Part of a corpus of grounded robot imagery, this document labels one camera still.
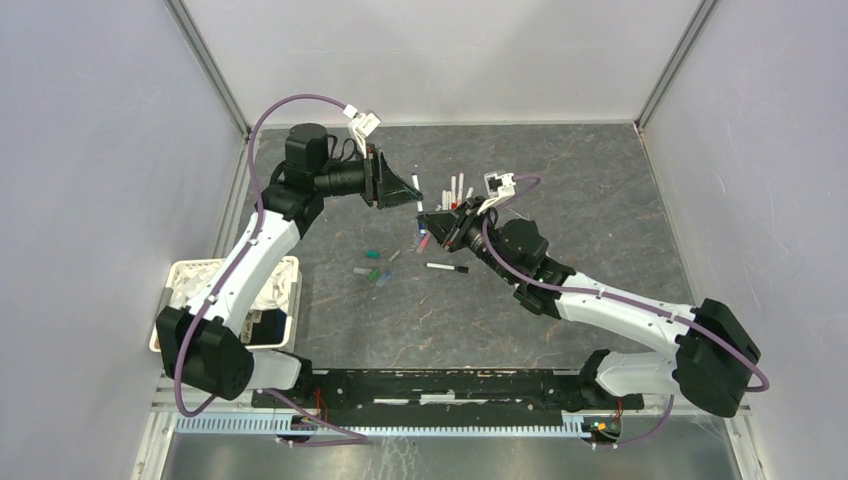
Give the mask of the blue capped white pen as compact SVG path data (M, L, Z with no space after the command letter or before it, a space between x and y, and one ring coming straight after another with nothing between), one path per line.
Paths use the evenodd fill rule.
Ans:
M412 174L411 174L411 178L412 178L412 182L413 182L413 186L414 186L414 188L415 188L415 189L416 189L416 191L420 194L420 193L421 193L421 192L420 192L420 184L419 184L419 178L418 178L417 173L416 173L416 172L412 172ZM419 213L423 212L423 202L422 202L422 198L420 197L420 198L418 199L418 201L416 202L416 208L417 208L417 211L418 211Z

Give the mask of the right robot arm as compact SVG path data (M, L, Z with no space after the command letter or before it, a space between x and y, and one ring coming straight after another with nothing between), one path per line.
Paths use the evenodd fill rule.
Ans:
M761 352L731 309L705 299L698 306L652 300L605 285L548 254L535 222L497 225L497 213L478 213L480 199L458 209L425 212L418 221L449 252L467 249L507 284L526 310L578 322L628 338L647 352L607 352L590 361L577 382L580 400L602 408L615 397L681 395L701 410L735 416L748 393L769 383Z

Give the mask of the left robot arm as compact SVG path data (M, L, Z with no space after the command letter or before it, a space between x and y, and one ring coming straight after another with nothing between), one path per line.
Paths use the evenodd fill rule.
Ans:
M373 144L352 159L330 156L328 130L319 124L292 127L283 161L262 191L238 245L185 306L166 307L155 327L165 374L215 397L233 400L249 389L276 388L290 407L306 405L313 379L298 357L275 350L252 352L241 342L241 325L273 270L306 235L328 197L356 195L369 207L419 202L422 193L395 174Z

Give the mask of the red tipped white pen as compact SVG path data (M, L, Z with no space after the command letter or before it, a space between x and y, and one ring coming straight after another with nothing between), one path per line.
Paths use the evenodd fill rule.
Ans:
M454 203L455 189L456 189L456 186L457 186L457 176L458 175L452 175L451 176L451 195L450 195L450 209L451 210L455 210L458 206Z

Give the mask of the black capped pen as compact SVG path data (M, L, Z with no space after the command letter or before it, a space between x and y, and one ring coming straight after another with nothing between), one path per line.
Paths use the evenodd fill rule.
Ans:
M462 265L450 265L450 264L426 262L425 267L429 268L429 269L436 269L436 270L454 271L454 272L462 273L462 274L469 273L469 267L462 266Z

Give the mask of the white cloth in basket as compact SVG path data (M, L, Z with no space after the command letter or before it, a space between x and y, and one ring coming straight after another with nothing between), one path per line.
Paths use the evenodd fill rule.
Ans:
M186 260L171 266L166 288L171 289L168 305L181 308L206 285L223 264L223 259ZM260 313L285 311L292 302L294 284L299 273L299 260L294 256L284 257L274 268L248 311L247 319L258 323Z

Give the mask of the white plastic basket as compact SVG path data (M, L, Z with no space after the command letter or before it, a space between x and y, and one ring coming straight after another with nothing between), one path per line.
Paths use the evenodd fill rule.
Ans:
M221 258L174 263L162 292L160 305L182 308L223 264ZM284 257L253 301L240 333L251 351L294 348L297 312L301 295L300 261Z

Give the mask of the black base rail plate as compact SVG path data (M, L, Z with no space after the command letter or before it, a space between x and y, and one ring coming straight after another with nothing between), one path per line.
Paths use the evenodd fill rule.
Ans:
M554 369L315 370L286 393L342 427L559 426L562 414L637 411L584 373Z

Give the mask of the aluminium frame rail left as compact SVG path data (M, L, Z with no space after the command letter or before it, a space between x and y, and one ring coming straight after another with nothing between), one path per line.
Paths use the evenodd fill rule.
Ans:
M164 4L172 15L215 95L221 102L231 123L240 135L244 139L247 139L251 133L251 125L239 106L188 5L183 0L165 0Z

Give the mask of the aluminium frame rail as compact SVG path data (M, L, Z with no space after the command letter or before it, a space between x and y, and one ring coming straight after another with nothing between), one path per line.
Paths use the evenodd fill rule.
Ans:
M251 125L239 106L188 5L183 0L165 0L164 4L172 15L215 95L221 102L231 123L240 135L244 139L247 139L251 133Z
M654 117L718 4L718 0L700 0L698 2L694 13L634 121L634 126L640 135L643 134Z

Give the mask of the aluminium frame rail right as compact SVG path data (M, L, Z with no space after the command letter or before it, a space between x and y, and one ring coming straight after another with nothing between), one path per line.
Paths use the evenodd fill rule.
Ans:
M718 4L718 0L700 0L698 2L694 13L634 121L634 126L640 135L643 134L654 117Z

